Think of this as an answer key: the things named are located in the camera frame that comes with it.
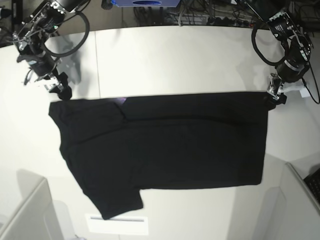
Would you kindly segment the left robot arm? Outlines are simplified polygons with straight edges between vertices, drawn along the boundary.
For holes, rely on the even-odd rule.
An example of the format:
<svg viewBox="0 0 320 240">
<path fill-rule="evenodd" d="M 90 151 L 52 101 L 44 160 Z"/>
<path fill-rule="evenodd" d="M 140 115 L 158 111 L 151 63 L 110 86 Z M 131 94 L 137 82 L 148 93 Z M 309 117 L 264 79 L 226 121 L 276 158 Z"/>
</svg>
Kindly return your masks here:
<svg viewBox="0 0 320 240">
<path fill-rule="evenodd" d="M 284 85 L 301 80 L 311 68 L 310 58 L 313 44 L 310 38 L 300 31 L 290 15 L 283 10 L 273 15 L 258 13 L 257 17 L 258 20 L 251 33 L 251 42 L 260 59 L 275 68 L 275 73 L 270 74 L 266 97 L 267 107 L 273 110 L 287 101 Z M 279 61 L 272 62 L 266 59 L 257 46 L 256 35 L 262 25 L 269 28 L 284 49 L 284 56 Z"/>
</svg>

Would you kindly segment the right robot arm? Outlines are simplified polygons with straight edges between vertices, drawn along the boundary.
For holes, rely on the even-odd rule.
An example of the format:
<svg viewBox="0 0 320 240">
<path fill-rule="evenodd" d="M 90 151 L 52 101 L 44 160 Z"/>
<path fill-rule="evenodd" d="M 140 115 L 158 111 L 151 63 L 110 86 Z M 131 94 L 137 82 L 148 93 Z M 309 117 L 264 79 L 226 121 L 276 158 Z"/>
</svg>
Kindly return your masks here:
<svg viewBox="0 0 320 240">
<path fill-rule="evenodd" d="M 13 32 L 10 43 L 19 52 L 16 62 L 25 61 L 29 70 L 23 84 L 32 82 L 44 86 L 49 93 L 57 94 L 58 98 L 68 101 L 72 98 L 72 89 L 68 83 L 68 75 L 59 72 L 57 66 L 61 58 L 76 53 L 85 43 L 90 32 L 90 22 L 83 10 L 90 4 L 89 0 L 44 0 L 36 10 L 25 19 L 23 27 Z M 62 24 L 79 16 L 85 26 L 81 41 L 72 49 L 64 53 L 49 50 L 46 41 L 57 32 Z"/>
</svg>

